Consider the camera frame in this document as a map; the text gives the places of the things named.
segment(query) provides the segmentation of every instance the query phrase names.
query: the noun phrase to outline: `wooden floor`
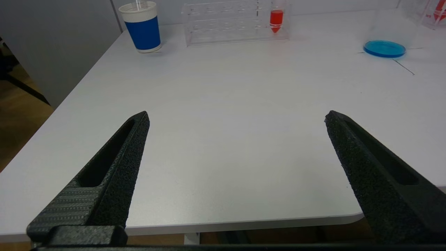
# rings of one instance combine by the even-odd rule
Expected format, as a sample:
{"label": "wooden floor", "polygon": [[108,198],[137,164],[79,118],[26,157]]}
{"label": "wooden floor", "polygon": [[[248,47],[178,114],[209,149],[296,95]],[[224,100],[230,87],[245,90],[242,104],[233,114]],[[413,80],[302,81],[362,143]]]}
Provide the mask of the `wooden floor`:
{"label": "wooden floor", "polygon": [[[37,89],[21,66],[16,66],[11,75]],[[52,112],[53,109],[40,100],[9,82],[0,81],[0,172]],[[348,225],[249,230],[245,231],[245,234],[251,243],[259,244],[373,242],[374,239],[365,219]],[[201,243],[219,244],[218,235],[218,233],[202,233]],[[182,234],[147,235],[131,236],[128,244],[182,245],[183,241]],[[0,251],[27,251],[30,248],[29,242],[0,243]]]}

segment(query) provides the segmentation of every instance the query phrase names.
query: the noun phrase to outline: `test tube rack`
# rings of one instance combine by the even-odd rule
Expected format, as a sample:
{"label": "test tube rack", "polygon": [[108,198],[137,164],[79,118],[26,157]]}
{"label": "test tube rack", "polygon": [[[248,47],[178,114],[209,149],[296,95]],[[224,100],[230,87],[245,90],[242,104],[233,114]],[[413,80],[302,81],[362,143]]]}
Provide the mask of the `test tube rack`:
{"label": "test tube rack", "polygon": [[186,44],[289,39],[291,0],[283,1],[283,23],[276,33],[270,24],[271,0],[185,4],[182,17]]}

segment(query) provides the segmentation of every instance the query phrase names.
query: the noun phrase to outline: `white table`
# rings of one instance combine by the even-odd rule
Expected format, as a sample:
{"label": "white table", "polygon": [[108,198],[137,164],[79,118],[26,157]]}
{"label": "white table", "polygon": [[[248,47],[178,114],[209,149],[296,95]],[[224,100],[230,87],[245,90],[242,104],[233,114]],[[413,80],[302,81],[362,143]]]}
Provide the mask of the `white table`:
{"label": "white table", "polygon": [[186,48],[163,26],[138,54],[124,32],[0,174],[0,241],[28,223],[131,115],[151,126],[127,232],[188,233],[362,218],[326,132],[347,114],[446,185],[446,31],[399,62],[362,52],[371,12],[294,17],[292,39]]}

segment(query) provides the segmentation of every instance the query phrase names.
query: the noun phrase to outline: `wall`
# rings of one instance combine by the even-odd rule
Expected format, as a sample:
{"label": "wall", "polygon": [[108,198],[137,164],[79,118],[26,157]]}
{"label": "wall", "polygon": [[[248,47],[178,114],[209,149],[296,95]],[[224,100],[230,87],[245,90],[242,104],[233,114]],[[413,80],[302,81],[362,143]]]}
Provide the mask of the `wall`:
{"label": "wall", "polygon": [[110,0],[0,1],[0,36],[54,108],[119,35]]}
{"label": "wall", "polygon": [[[132,0],[112,0],[116,10]],[[228,0],[153,0],[158,4],[158,20],[160,25],[179,24],[182,22],[181,9],[184,3],[222,2]],[[344,12],[370,10],[377,2],[383,2],[383,8],[395,8],[399,0],[291,0],[293,14],[315,14],[328,12]],[[127,29],[119,14],[122,29]]]}

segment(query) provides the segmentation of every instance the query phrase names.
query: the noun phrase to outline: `paper cup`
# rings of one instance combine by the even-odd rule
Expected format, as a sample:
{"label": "paper cup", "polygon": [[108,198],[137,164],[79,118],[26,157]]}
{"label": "paper cup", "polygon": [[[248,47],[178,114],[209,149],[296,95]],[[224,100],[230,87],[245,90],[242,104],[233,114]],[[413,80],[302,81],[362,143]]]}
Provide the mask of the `paper cup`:
{"label": "paper cup", "polygon": [[139,53],[161,48],[156,3],[146,1],[138,7],[135,4],[126,4],[119,8],[119,12]]}

